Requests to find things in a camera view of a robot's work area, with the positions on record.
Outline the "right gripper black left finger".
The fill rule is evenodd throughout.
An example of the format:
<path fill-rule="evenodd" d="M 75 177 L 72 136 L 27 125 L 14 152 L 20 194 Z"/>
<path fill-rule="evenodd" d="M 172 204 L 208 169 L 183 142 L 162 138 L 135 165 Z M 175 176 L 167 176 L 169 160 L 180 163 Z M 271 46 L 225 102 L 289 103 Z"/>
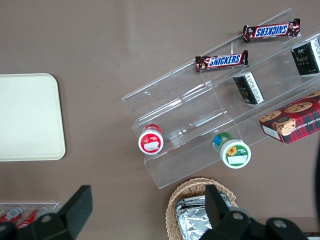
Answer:
<path fill-rule="evenodd" d="M 42 215 L 31 225 L 33 238 L 75 240 L 92 212 L 92 187 L 82 185 L 57 213 Z"/>

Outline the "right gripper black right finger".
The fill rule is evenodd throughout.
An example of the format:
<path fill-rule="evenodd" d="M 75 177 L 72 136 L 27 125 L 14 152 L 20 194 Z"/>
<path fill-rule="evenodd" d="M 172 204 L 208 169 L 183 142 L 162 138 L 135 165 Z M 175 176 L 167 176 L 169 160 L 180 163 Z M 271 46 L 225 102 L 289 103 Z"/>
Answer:
<path fill-rule="evenodd" d="M 204 240 L 248 239 L 250 217 L 238 207 L 228 207 L 215 185 L 205 187 L 205 210 L 212 229 L 202 235 Z"/>

